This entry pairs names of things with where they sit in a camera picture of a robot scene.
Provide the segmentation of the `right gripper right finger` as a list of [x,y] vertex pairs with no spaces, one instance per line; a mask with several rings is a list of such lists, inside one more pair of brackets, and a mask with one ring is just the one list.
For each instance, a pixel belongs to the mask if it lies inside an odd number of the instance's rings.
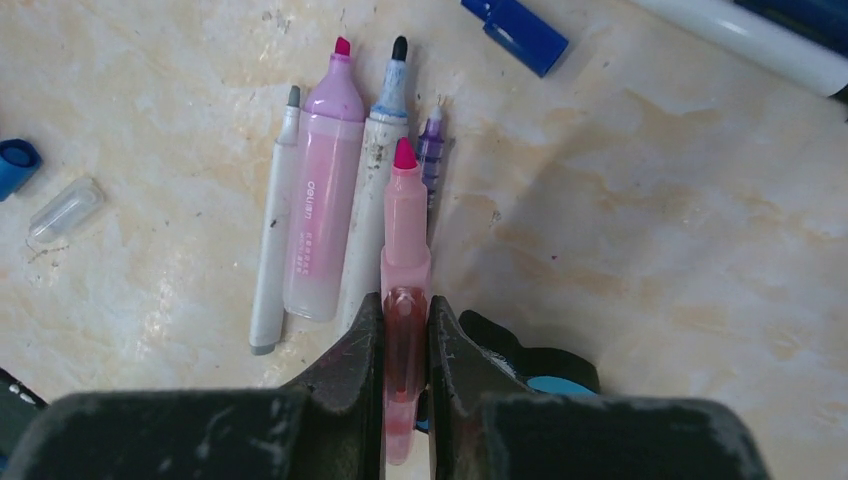
[[767,479],[753,434],[693,398],[536,393],[469,337],[447,299],[429,314],[435,479]]

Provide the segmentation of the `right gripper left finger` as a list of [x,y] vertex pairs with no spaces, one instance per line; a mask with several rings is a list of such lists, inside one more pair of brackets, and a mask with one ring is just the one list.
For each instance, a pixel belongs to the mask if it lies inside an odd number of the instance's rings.
[[352,328],[302,373],[261,389],[87,392],[39,414],[8,479],[378,479],[384,322]]

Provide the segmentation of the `grey white marker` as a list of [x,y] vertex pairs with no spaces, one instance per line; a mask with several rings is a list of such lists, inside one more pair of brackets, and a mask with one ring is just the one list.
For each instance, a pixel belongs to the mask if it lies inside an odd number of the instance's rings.
[[248,342],[254,356],[274,351],[285,318],[284,267],[290,215],[290,189],[296,166],[301,89],[288,94],[274,140],[262,223],[260,256]]

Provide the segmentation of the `pink highlighter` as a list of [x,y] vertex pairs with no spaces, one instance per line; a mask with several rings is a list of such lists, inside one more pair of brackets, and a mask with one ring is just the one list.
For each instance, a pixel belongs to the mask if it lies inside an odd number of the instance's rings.
[[397,142],[384,190],[385,245],[380,279],[385,321],[384,446],[390,465],[411,451],[425,386],[426,325],[431,298],[427,187],[408,138]]

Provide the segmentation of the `purple highlighter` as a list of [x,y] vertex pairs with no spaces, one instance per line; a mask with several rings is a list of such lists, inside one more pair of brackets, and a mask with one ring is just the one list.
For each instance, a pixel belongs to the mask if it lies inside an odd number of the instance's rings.
[[340,36],[299,120],[283,295],[290,314],[318,322],[336,314],[364,119],[351,43]]

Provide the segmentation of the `purple pen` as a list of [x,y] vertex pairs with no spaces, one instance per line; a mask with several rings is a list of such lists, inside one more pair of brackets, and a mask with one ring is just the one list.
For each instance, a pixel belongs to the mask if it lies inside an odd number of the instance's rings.
[[422,181],[427,188],[427,208],[429,210],[434,206],[444,152],[443,120],[442,107],[436,105],[428,115],[416,144],[416,155],[422,165]]

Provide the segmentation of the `thick blue whiteboard marker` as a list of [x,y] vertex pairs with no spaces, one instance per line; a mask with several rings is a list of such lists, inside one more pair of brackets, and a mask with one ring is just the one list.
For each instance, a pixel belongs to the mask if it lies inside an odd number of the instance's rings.
[[409,133],[407,55],[407,38],[399,36],[393,43],[379,98],[365,122],[339,298],[339,335],[352,326],[363,298],[380,290],[384,189],[397,142]]

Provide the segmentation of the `clear pen cap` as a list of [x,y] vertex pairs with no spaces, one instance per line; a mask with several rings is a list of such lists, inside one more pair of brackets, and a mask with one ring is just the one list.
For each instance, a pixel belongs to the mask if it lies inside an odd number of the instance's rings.
[[96,182],[80,177],[31,218],[30,237],[41,244],[68,237],[96,214],[104,202],[105,195]]

